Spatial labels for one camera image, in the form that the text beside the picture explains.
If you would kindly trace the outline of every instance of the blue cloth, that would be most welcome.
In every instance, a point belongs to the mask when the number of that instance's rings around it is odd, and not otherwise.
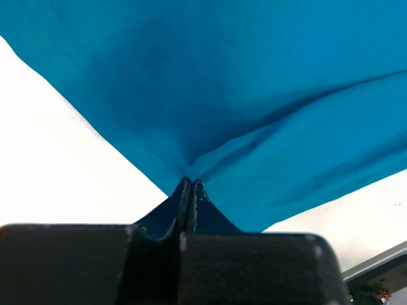
[[[0,0],[0,35],[163,191],[201,178],[260,231],[407,168],[406,16],[404,0]]]

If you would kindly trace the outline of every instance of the teal fabric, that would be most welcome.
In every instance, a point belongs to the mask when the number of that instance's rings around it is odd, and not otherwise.
[[[261,231],[407,167],[406,16],[402,0],[0,0],[0,35],[163,191],[200,178]]]

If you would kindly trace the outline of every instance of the white surface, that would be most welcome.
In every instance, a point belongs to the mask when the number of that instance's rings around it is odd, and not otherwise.
[[[166,196],[0,38],[0,225],[131,223]],[[407,172],[275,224],[327,238],[343,270],[407,240]]]

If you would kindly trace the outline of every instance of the white backdrop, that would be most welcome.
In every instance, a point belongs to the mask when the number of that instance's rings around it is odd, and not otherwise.
[[[0,225],[132,223],[164,195],[0,37]],[[275,224],[327,238],[343,270],[407,240],[407,171]]]

